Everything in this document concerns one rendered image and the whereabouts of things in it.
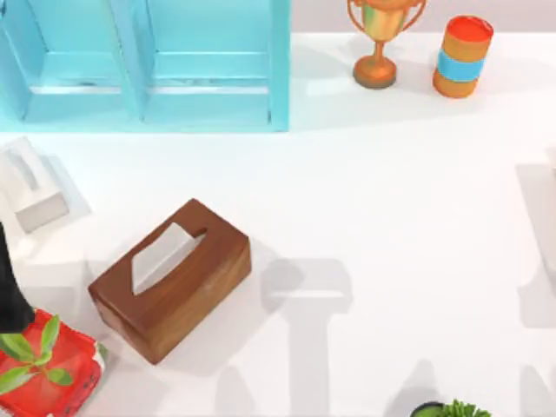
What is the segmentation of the brown wooden tissue box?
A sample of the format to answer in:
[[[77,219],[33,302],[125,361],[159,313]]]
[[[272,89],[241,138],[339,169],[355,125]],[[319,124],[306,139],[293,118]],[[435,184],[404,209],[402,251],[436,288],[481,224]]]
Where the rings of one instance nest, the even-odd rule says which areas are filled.
[[[132,293],[132,259],[177,224],[202,240],[185,260],[140,295]],[[162,361],[250,273],[250,241],[191,199],[89,285],[102,320],[148,362]]]

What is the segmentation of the light blue rack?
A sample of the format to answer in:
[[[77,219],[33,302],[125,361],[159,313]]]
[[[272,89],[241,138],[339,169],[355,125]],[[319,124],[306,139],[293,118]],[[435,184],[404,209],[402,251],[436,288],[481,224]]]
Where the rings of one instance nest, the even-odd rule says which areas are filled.
[[[289,125],[291,0],[0,0],[0,133]]]

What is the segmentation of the golden trophy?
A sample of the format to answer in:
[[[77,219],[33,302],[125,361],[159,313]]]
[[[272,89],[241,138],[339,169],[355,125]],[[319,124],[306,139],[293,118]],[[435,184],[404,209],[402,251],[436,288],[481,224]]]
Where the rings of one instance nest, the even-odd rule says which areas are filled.
[[[386,43],[407,30],[422,15],[427,0],[347,0],[353,25],[374,42],[374,52],[354,65],[354,80],[367,89],[385,89],[396,81],[396,64],[384,56]]]

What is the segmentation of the orange can with blue band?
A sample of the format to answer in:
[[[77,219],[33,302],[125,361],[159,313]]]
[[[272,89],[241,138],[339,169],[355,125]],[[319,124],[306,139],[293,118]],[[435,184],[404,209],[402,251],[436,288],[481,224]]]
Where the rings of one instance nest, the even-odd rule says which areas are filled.
[[[441,95],[472,95],[493,33],[493,26],[481,17],[459,15],[448,21],[433,75],[433,86]]]

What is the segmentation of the white tissue box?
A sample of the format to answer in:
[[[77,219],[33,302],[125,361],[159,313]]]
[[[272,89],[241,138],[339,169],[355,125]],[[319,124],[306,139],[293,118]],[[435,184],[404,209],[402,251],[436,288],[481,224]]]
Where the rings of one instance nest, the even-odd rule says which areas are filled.
[[[0,190],[26,233],[70,211],[62,189],[26,136],[0,146]]]

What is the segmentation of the green plant in dark pot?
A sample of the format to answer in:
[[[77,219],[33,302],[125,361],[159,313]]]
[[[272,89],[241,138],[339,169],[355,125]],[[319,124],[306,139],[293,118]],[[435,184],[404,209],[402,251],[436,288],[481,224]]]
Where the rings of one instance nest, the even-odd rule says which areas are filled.
[[[451,403],[429,401],[419,405],[410,417],[493,417],[492,414],[472,403],[453,400]]]

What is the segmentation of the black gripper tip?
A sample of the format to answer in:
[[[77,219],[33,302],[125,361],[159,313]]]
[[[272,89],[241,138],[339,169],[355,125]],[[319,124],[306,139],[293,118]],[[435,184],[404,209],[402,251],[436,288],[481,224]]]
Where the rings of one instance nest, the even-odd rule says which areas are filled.
[[[22,333],[34,320],[35,310],[17,284],[0,222],[0,334]]]

